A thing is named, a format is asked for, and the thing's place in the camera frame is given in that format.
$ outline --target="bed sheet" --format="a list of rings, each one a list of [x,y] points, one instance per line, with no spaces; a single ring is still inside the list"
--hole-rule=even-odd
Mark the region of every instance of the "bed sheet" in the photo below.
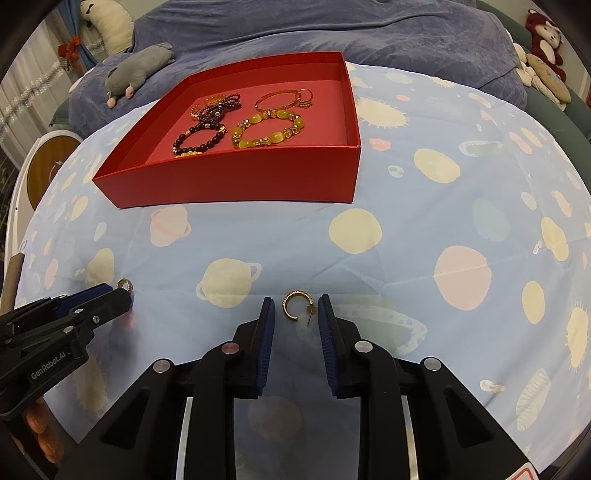
[[[395,356],[441,358],[538,469],[587,424],[591,197],[568,157],[478,90],[348,69],[362,138],[352,205],[118,210],[92,177],[148,107],[60,169],[27,229],[18,304],[122,277],[135,296],[47,394],[76,440],[154,360],[200,358],[265,296],[281,304],[296,289],[330,294]],[[357,401],[330,395],[316,324],[279,311],[264,395],[236,402],[238,478],[355,479],[358,415]]]

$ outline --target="red box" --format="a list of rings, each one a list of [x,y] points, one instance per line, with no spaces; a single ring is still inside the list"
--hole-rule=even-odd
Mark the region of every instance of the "red box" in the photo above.
[[[257,99],[274,90],[302,88],[312,90],[314,99],[308,109],[292,109],[306,122],[298,135],[272,147],[233,147],[231,132],[256,113]],[[224,139],[204,154],[175,158],[173,142],[195,124],[191,107],[197,102],[203,106],[208,96],[230,93],[241,95],[242,108],[222,120],[228,128]],[[286,95],[262,105],[284,105],[291,101]],[[248,128],[243,138],[263,137],[290,125],[286,120],[266,120]],[[183,145],[200,145],[213,133],[197,132]],[[119,208],[237,200],[350,203],[360,154],[355,101],[343,56],[293,53],[187,77],[134,125],[93,181]]]

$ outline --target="amber bead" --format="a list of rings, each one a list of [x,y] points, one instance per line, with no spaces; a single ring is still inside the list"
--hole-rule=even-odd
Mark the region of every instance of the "amber bead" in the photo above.
[[[285,140],[285,135],[283,135],[283,132],[275,132],[275,133],[271,134],[270,138],[271,138],[271,142],[280,143]]]

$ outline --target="dark red beaded bracelet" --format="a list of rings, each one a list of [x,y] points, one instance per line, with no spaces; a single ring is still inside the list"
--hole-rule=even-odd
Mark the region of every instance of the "dark red beaded bracelet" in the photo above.
[[[217,130],[217,133],[213,136],[211,140],[206,141],[204,144],[195,147],[181,147],[183,142],[186,138],[193,135],[195,132],[199,132],[200,130]],[[185,133],[180,134],[176,141],[173,143],[173,154],[178,157],[186,157],[187,155],[195,155],[200,153],[205,153],[210,148],[215,147],[220,140],[226,135],[225,125],[222,124],[201,124],[197,123],[194,127],[190,127]]]

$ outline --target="yellow beaded bracelet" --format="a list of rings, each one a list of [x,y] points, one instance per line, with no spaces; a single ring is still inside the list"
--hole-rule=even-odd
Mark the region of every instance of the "yellow beaded bracelet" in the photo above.
[[[272,133],[268,137],[261,137],[254,140],[243,140],[242,134],[249,126],[258,124],[263,120],[270,118],[281,118],[291,120],[294,124],[291,127],[284,128]],[[295,112],[285,109],[265,110],[262,113],[255,113],[252,117],[243,120],[232,132],[232,145],[234,148],[248,148],[248,147],[269,147],[273,144],[283,142],[286,138],[292,135],[297,135],[300,130],[304,128],[304,119]]]

